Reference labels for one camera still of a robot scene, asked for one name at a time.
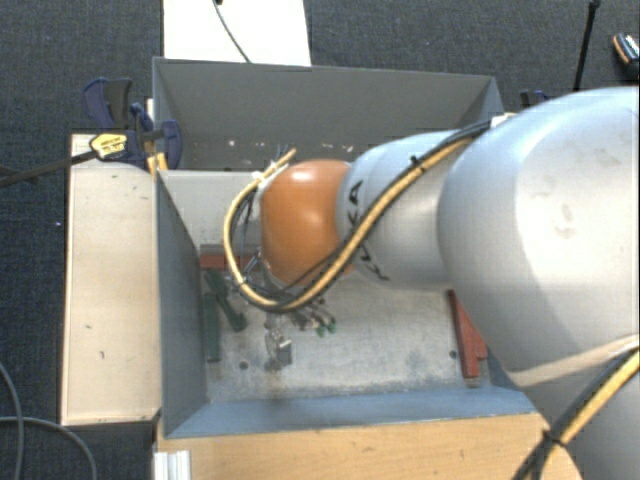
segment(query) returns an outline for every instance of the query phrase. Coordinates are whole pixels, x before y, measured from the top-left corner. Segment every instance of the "dark carpet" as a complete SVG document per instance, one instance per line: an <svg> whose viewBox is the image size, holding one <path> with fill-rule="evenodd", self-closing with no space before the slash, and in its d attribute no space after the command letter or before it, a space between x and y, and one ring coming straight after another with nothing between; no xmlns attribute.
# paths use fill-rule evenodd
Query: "dark carpet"
<svg viewBox="0 0 640 480"><path fill-rule="evenodd" d="M570 91L589 0L305 0L316 65L493 75L505 107L519 90ZM74 128L92 126L80 90L97 76L151 95L162 53L162 0L0 0L0 165L57 160ZM611 36L638 34L639 0L602 0L583 87L623 80ZM0 189L0 361L28 416L56 420L65 265L65 174ZM0 416L12 415L0 387ZM151 473L149 424L78 429L101 479ZM12 478L16 432L0 428L0 479ZM88 478L79 450L28 429L23 478Z"/></svg>

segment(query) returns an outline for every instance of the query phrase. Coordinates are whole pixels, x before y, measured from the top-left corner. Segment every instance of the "orange dome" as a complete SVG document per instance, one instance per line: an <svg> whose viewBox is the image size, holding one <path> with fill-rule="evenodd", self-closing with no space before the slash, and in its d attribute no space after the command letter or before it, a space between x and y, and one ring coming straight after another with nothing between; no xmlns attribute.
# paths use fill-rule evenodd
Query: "orange dome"
<svg viewBox="0 0 640 480"><path fill-rule="evenodd" d="M260 203L262 254L278 280L292 283L340 244L336 197L348 170L349 164L340 160L301 162L265 189Z"/></svg>

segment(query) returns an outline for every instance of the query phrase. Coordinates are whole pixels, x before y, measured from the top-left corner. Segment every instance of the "white paper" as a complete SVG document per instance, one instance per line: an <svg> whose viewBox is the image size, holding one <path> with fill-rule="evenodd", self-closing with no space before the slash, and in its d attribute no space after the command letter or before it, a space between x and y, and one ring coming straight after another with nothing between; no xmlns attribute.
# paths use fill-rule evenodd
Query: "white paper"
<svg viewBox="0 0 640 480"><path fill-rule="evenodd" d="M311 65L302 0L224 0L220 11L252 62ZM211 0L164 0L164 55L244 62Z"/></svg>

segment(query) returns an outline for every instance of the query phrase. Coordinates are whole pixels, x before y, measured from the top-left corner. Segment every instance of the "metal stand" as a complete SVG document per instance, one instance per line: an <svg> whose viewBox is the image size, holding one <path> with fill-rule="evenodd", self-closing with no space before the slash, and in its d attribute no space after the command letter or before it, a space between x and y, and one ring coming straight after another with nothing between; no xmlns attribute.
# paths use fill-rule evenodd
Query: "metal stand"
<svg viewBox="0 0 640 480"><path fill-rule="evenodd" d="M576 79L573 82L573 90L580 90L582 82L582 72L584 71L584 63L587 59L587 50L589 49L589 41L591 40L591 30L593 29L593 21L596 17L596 10L600 7L600 0L589 1L589 15L587 16L587 25L582 36L582 48L580 49L580 59L578 60L578 68L576 70Z"/></svg>

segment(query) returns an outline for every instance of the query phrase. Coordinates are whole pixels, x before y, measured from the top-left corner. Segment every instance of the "yellow cable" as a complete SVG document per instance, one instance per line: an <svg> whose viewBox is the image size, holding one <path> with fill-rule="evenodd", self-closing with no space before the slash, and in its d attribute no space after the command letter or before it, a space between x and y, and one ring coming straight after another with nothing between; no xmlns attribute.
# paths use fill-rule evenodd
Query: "yellow cable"
<svg viewBox="0 0 640 480"><path fill-rule="evenodd" d="M593 418L604 405L613 398L613 396L624 386L636 373L640 367L640 352L636 350L611 377L609 377L602 386L594 392L587 400L585 405L571 420L569 425L562 431L559 436L560 442L566 446L578 433L585 427L591 418ZM554 446L549 451L547 460L558 449Z"/></svg>
<svg viewBox="0 0 640 480"><path fill-rule="evenodd" d="M402 179L398 180L391 187L389 187L383 196L376 202L376 204L371 208L371 211L367 214L365 219L358 225L356 230L354 231L351 239L344 246L336 260L329 266L329 268L314 282L310 289L305 291L298 297L297 299L287 303L281 309L283 311L291 311L299 307L301 304L305 304L313 300L322 290L344 269L349 259L355 250L360 246L360 244L364 241L365 237L369 230L376 223L377 219L382 215L382 213L389 207L391 203L413 182L415 182L420 176L422 176L428 169L436 165L438 162L445 159L447 156L452 154L454 151L460 149L463 146L472 142L472 138L468 137L465 139L461 139L456 142L452 142L451 144L445 146L440 151L435 153L432 156L424 159L420 164L418 164L415 168L409 171L406 176ZM263 175L262 179L266 179L270 177L277 169L279 169L282 165L287 163L289 159L295 153L295 149L291 150L285 157L280 159L276 164L272 165L269 169L267 169ZM255 292L249 285L247 285L244 281L244 277L242 272L238 268L238 265L235 260L235 256L233 251L231 250L231 222L233 220L233 215L243 201L243 199L251 193L255 188L259 185L261 180L254 180L252 183L247 185L247 187L236 196L236 198L231 203L227 215L225 216L224 227L223 227L223 246L225 251L225 256L227 258L227 262L231 268L231 274L235 279L238 287L242 292L249 297L254 302L266 306L266 307L275 307L278 305L278 301L268 299L263 297L259 293Z"/></svg>

